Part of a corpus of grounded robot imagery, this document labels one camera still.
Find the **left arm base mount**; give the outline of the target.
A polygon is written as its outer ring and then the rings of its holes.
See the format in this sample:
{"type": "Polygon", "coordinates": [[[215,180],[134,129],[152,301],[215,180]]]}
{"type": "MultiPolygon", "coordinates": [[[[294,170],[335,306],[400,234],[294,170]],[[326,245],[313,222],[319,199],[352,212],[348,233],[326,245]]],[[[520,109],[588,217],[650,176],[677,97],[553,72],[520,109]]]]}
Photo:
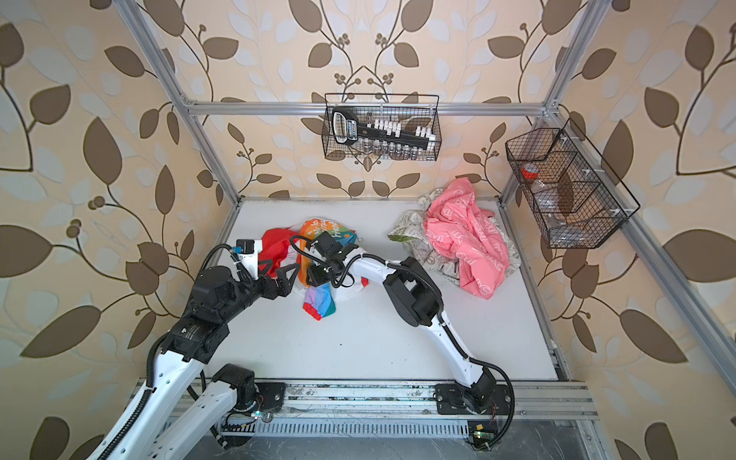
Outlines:
{"type": "Polygon", "coordinates": [[[229,412],[252,414],[256,411],[279,412],[286,400],[287,385],[281,381],[249,381],[228,385],[235,392],[236,402],[229,412]]]}

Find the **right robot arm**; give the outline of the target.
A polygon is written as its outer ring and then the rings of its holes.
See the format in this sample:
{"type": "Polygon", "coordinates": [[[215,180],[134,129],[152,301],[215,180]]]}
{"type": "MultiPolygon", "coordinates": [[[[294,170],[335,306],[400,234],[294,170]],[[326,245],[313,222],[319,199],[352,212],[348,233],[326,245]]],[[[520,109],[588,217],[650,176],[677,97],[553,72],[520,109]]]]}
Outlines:
{"type": "Polygon", "coordinates": [[[341,289],[348,279],[366,279],[383,286],[398,316],[426,332],[446,360],[465,410],[487,414],[504,407],[510,412],[516,409],[508,374],[466,349],[446,315],[441,289],[414,258],[390,261],[355,243],[342,245],[327,232],[314,239],[297,235],[289,239],[289,244],[310,261],[308,280],[314,285],[341,289]]]}

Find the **rainbow striped cloth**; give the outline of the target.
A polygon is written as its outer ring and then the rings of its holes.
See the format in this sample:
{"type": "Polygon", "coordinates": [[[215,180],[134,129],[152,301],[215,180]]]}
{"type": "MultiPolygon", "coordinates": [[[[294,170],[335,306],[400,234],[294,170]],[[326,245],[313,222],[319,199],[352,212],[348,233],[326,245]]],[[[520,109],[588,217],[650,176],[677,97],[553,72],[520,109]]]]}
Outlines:
{"type": "Polygon", "coordinates": [[[298,264],[298,278],[293,290],[303,298],[302,309],[313,319],[320,321],[337,311],[337,301],[346,301],[361,293],[369,280],[348,274],[337,285],[341,275],[336,269],[327,270],[318,261],[327,257],[317,248],[316,240],[329,234],[342,248],[358,242],[358,235],[338,222],[311,218],[300,226],[272,228],[262,235],[263,250],[259,254],[259,266],[276,278],[276,270],[298,264]]]}

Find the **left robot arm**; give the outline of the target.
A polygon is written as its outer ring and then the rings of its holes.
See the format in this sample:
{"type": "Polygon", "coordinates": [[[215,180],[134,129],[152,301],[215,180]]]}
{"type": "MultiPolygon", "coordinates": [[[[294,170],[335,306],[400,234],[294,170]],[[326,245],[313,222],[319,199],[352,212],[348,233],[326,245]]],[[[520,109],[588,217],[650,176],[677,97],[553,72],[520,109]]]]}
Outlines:
{"type": "Polygon", "coordinates": [[[226,364],[176,421],[179,400],[194,393],[193,383],[229,334],[228,324],[259,299],[291,293],[297,264],[274,277],[240,266],[205,268],[195,280],[185,312],[149,350],[146,377],[111,432],[89,454],[91,459],[183,459],[206,434],[217,433],[227,414],[251,421],[278,411],[283,383],[258,387],[253,371],[226,364]]]}

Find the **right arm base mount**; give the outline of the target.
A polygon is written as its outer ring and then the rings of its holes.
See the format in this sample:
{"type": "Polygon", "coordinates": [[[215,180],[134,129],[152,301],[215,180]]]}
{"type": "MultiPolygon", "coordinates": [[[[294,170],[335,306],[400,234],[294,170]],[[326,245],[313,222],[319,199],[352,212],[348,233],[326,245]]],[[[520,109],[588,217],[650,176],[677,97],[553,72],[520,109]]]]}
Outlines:
{"type": "Polygon", "coordinates": [[[437,412],[440,415],[508,415],[511,396],[506,384],[490,389],[469,389],[459,383],[438,383],[434,387],[437,412]]]}

